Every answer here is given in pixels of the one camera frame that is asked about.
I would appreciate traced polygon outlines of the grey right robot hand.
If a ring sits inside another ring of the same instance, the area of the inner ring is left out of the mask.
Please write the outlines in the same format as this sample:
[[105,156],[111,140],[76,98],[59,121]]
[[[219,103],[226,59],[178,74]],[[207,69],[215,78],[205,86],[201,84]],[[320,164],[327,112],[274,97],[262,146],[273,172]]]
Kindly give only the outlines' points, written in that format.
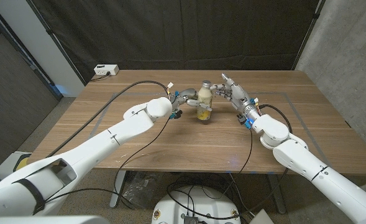
[[225,83],[213,84],[210,90],[232,103],[232,106],[247,119],[255,121],[260,117],[256,107],[250,101],[249,94],[225,73],[221,74]]

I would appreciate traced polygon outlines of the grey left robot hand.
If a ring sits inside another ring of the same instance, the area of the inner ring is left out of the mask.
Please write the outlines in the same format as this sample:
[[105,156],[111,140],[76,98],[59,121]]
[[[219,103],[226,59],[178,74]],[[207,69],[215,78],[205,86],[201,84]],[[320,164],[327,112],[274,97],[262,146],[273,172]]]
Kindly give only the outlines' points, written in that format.
[[194,88],[185,89],[179,93],[171,94],[170,101],[173,112],[177,112],[179,110],[179,106],[184,103],[189,106],[205,109],[206,111],[213,110],[209,105],[199,101],[197,91]]

